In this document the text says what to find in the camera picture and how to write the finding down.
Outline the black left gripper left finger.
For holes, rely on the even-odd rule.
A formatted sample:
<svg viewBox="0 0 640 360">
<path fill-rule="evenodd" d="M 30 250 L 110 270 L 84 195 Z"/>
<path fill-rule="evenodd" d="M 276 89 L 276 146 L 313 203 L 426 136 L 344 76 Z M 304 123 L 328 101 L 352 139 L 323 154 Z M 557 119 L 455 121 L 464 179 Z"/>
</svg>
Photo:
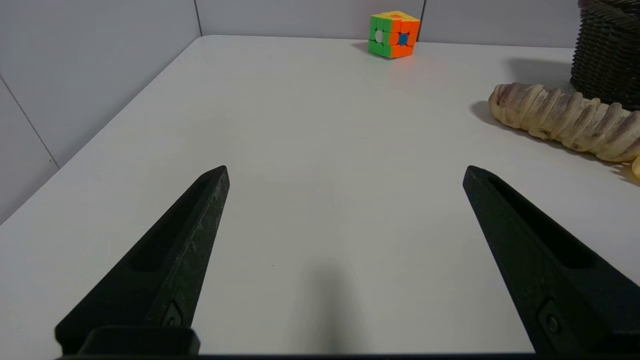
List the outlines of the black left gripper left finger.
<svg viewBox="0 0 640 360">
<path fill-rule="evenodd" d="M 196 354 L 194 330 L 230 178 L 203 173 L 55 326 L 64 354 Z"/>
</svg>

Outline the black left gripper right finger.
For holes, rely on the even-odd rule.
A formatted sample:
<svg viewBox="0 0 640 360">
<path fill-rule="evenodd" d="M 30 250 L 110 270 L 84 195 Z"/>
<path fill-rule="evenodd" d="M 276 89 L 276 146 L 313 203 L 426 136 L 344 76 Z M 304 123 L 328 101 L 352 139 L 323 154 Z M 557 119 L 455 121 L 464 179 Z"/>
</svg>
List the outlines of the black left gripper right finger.
<svg viewBox="0 0 640 360">
<path fill-rule="evenodd" d="M 640 288 L 498 175 L 462 187 L 537 354 L 637 354 Z"/>
</svg>

